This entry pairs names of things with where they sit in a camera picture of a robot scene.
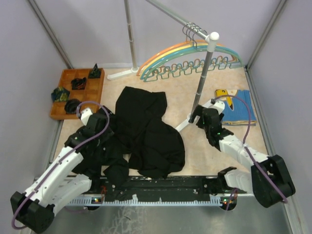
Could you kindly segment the white clothes rack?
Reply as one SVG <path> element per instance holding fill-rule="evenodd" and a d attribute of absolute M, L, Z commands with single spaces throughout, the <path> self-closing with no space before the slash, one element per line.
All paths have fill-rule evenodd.
<path fill-rule="evenodd" d="M 161 12 L 168 15 L 170 18 L 174 19 L 178 23 L 180 23 L 182 26 L 186 27 L 186 29 L 189 29 L 191 32 L 193 32 L 195 35 L 199 36 L 200 38 L 204 39 L 207 43 L 207 53 L 203 65 L 203 69 L 201 72 L 200 80 L 198 83 L 197 91 L 195 94 L 193 106 L 191 112 L 195 110 L 195 107 L 199 104 L 203 87 L 205 84 L 205 80 L 207 77 L 209 65 L 212 59 L 213 52 L 215 51 L 215 48 L 217 46 L 217 42 L 219 40 L 219 33 L 217 32 L 211 32 L 208 34 L 207 32 L 203 32 L 202 29 L 194 23 L 191 23 L 190 21 L 186 20 L 182 16 L 180 16 L 178 13 L 175 13 L 173 10 L 167 8 L 162 3 L 156 1 L 156 0 L 149 0 L 149 4 L 160 10 Z M 126 21 L 127 21 L 127 30 L 128 30 L 128 36 L 129 36 L 129 43 L 130 43 L 130 50 L 131 50 L 131 57 L 132 57 L 132 68 L 123 72 L 114 73 L 107 76 L 108 80 L 116 80 L 119 78 L 123 78 L 125 76 L 133 75 L 138 71 L 138 65 L 136 60 L 136 54 L 135 54 L 135 47 L 134 47 L 134 38 L 133 38 L 133 32 L 132 32 L 132 22 L 131 22 L 131 14 L 130 14 L 130 6 L 129 1 L 124 1 L 125 6 L 125 14 L 126 14 Z"/>

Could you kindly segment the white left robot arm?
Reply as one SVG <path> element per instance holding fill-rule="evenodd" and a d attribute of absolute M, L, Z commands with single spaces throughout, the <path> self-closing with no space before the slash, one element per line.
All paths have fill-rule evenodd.
<path fill-rule="evenodd" d="M 40 234 L 75 197 L 101 189 L 98 178 L 104 164 L 104 142 L 113 135 L 109 127 L 112 113 L 106 108 L 97 113 L 86 108 L 78 116 L 83 126 L 67 138 L 52 164 L 23 193 L 11 196 L 13 229 L 29 228 Z"/>

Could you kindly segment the black t-shirt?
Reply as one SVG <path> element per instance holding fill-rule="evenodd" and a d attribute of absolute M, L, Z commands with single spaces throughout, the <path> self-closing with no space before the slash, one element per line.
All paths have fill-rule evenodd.
<path fill-rule="evenodd" d="M 165 92 L 126 86 L 116 101 L 116 136 L 130 153 L 131 169 L 151 178 L 166 178 L 185 166 L 181 134 L 162 117 L 167 109 Z"/>

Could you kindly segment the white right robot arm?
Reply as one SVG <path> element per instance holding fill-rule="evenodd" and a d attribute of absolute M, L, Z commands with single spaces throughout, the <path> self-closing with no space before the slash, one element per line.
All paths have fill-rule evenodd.
<path fill-rule="evenodd" d="M 228 154 L 248 169 L 247 172 L 232 168 L 220 172 L 218 188 L 224 193 L 232 189 L 253 194 L 265 208 L 286 202 L 296 190 L 287 165 L 279 155 L 268 156 L 239 140 L 233 132 L 222 127 L 223 107 L 220 102 L 204 107 L 198 105 L 191 114 L 190 123 L 204 130 L 209 144 Z"/>

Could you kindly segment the black button-up shirt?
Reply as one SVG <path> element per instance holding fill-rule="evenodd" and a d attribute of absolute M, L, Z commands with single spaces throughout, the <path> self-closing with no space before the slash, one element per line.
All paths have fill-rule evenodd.
<path fill-rule="evenodd" d="M 123 184 L 129 177 L 128 162 L 123 157 L 125 149 L 115 134 L 117 118 L 108 109 L 100 109 L 96 113 L 108 117 L 114 135 L 107 141 L 90 141 L 79 147 L 76 152 L 82 154 L 83 160 L 72 170 L 75 174 L 83 174 L 91 179 L 89 192 L 93 193 L 99 193 L 102 173 L 115 185 Z M 82 126 L 68 137 L 64 145 L 74 148 L 84 142 L 84 139 L 84 126 Z"/>

